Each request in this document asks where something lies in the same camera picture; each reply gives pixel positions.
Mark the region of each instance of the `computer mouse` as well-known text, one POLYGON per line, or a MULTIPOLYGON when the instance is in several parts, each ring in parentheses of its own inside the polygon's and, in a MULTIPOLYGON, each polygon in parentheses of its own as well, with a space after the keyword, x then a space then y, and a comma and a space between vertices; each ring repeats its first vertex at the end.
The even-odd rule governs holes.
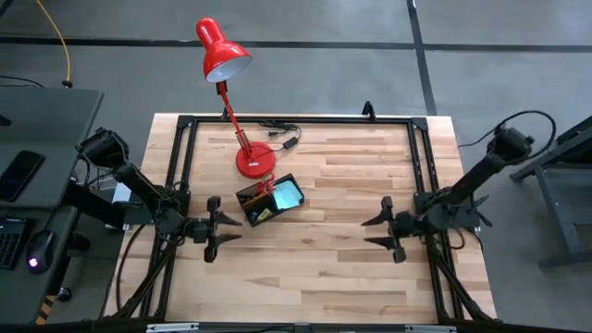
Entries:
POLYGON ((32 274, 44 273, 54 259, 55 233, 41 230, 31 236, 27 245, 27 267, 32 274))

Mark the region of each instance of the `lamp shade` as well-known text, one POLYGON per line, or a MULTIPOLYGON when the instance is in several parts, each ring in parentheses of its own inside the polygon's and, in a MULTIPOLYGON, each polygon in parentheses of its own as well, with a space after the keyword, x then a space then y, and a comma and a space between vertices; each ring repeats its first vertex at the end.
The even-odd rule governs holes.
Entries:
POLYGON ((245 70, 253 57, 242 46, 227 41, 213 18, 202 18, 195 27, 205 48, 203 75, 208 82, 228 80, 245 70))

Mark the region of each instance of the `wooden table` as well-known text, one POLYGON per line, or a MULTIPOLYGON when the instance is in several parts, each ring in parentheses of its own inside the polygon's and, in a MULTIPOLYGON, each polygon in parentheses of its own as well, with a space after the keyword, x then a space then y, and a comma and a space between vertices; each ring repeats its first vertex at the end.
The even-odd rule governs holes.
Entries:
MULTIPOLYGON (((142 163, 142 172, 154 183, 165 182, 177 117, 154 116, 142 163)), ((451 119, 429 117, 428 124, 440 186, 449 186, 463 174, 451 119)), ((386 224, 360 227, 378 214, 384 195, 393 198, 397 211, 413 209, 415 185, 406 128, 301 127, 300 143, 277 153, 275 172, 278 177, 294 175, 305 203, 252 228, 234 193, 255 181, 242 177, 234 164, 239 144, 232 125, 199 125, 191 164, 190 216, 206 216, 207 198, 220 195, 222 210, 245 223, 242 228, 222 227, 241 233, 242 239, 223 245, 213 264, 203 261, 203 245, 187 241, 179 248, 166 320, 435 323, 425 247, 417 238, 403 240, 407 261, 395 265, 388 251, 364 241, 386 235, 386 224)), ((252 141, 275 141, 275 147, 290 137, 270 139, 256 124, 245 124, 244 129, 252 141)), ((187 135, 183 140, 185 147, 187 135)), ((424 182, 429 189, 427 176, 424 182)), ((483 310, 495 315, 481 250, 472 235, 465 238, 465 248, 453 251, 458 277, 483 310)), ((146 228, 132 246, 122 278, 123 301, 146 273, 153 239, 154 229, 146 228)), ((455 232, 450 242, 460 243, 455 232)), ((451 313, 448 284, 443 287, 451 313)), ((153 304, 159 290, 154 289, 153 304)), ((114 312, 115 285, 105 314, 114 312)))

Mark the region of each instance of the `smartphone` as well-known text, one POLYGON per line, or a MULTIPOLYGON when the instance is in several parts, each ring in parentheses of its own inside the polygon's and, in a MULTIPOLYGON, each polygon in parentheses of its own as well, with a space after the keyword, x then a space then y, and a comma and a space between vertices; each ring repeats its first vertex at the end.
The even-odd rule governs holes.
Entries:
POLYGON ((0 200, 16 201, 44 159, 41 154, 20 151, 0 176, 0 200))

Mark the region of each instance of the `keyboard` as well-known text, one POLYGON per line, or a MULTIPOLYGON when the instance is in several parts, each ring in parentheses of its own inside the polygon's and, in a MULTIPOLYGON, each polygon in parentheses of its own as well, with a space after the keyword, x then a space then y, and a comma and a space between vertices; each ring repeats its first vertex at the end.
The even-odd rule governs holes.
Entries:
POLYGON ((0 269, 15 267, 30 225, 31 220, 28 218, 0 218, 0 269))

